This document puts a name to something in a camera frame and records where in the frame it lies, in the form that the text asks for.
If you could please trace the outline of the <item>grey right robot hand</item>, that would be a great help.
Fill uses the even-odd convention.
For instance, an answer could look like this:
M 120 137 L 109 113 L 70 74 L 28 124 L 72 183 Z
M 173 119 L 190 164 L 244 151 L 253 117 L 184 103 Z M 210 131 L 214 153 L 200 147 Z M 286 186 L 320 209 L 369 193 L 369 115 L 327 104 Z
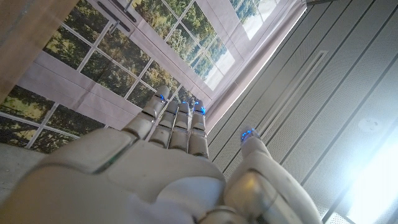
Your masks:
M 201 101 L 160 87 L 122 130 L 98 129 L 42 159 L 1 206 L 2 223 L 320 223 L 304 188 L 254 128 L 231 177 L 210 161 Z

